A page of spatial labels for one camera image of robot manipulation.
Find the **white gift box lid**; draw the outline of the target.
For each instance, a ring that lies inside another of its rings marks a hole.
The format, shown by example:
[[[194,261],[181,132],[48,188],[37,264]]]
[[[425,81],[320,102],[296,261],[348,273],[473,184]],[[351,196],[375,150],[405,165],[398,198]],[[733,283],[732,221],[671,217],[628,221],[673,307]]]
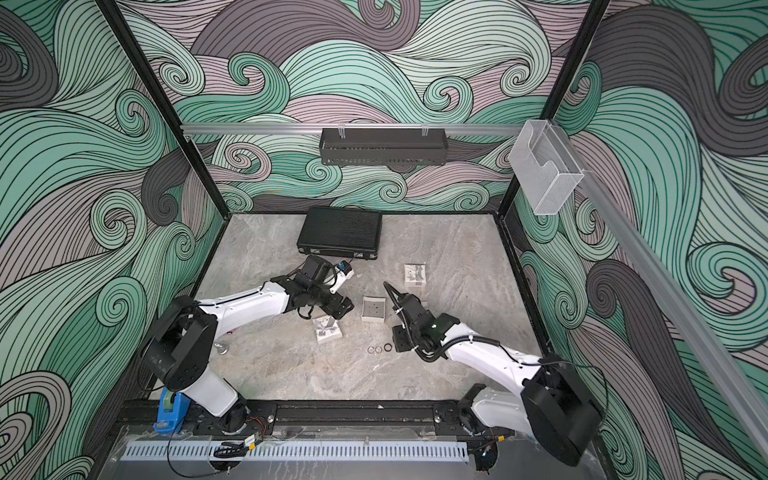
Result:
[[[405,264],[404,283],[408,286],[423,287],[427,284],[425,264]]]

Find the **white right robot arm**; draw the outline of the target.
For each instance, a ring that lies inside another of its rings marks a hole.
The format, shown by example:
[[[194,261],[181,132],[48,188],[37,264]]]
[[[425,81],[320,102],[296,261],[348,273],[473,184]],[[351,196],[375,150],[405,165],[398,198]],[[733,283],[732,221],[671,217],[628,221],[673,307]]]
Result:
[[[426,363],[458,362],[497,383],[496,388],[474,385],[460,402],[465,429],[491,436],[481,450],[513,431],[532,437],[564,465],[580,463],[606,416],[579,374],[582,365],[556,354],[517,351],[452,315],[433,315],[414,294],[390,283],[384,289],[400,320],[393,329],[397,351],[412,351]]]

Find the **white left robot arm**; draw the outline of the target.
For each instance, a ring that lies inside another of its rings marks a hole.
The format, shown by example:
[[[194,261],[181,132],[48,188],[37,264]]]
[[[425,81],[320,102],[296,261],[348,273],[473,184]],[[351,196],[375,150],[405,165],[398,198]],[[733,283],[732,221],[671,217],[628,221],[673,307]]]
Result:
[[[340,289],[354,275],[351,262],[309,255],[286,274],[227,296],[171,301],[139,349],[143,364],[163,387],[181,393],[213,417],[225,435],[244,431],[250,416],[247,401],[209,366],[211,352],[229,336],[251,324],[291,312],[311,321],[316,310],[340,320],[354,309]]]

